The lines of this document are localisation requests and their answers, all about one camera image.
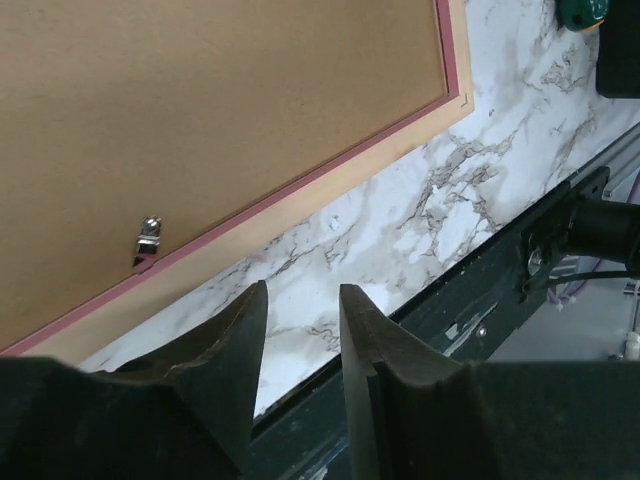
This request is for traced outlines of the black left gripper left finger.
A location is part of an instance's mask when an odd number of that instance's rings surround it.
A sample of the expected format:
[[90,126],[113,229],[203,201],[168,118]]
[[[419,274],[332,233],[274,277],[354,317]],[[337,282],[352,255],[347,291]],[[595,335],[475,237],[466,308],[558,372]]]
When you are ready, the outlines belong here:
[[268,313],[264,282],[112,372],[1,361],[5,479],[240,479]]

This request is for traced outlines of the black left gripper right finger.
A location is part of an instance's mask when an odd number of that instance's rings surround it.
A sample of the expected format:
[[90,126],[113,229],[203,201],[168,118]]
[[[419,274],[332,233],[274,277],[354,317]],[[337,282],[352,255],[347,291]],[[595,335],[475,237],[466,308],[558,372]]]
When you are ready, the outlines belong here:
[[462,363],[339,291],[356,479],[635,479],[639,366]]

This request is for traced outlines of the pink picture frame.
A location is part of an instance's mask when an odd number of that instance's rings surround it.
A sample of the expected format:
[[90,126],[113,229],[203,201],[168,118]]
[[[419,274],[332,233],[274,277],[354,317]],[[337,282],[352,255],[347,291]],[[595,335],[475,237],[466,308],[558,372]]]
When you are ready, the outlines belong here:
[[77,364],[473,108],[460,1],[5,1],[1,351]]

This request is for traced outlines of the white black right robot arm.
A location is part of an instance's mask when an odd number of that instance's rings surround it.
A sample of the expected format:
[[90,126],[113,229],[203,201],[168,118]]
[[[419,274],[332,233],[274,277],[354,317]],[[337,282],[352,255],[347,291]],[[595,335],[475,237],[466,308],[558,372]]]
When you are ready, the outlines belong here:
[[[553,276],[567,256],[608,260],[617,271],[590,271]],[[526,277],[521,292],[547,291],[557,285],[595,279],[639,277],[639,207],[582,197],[534,229],[526,247]]]

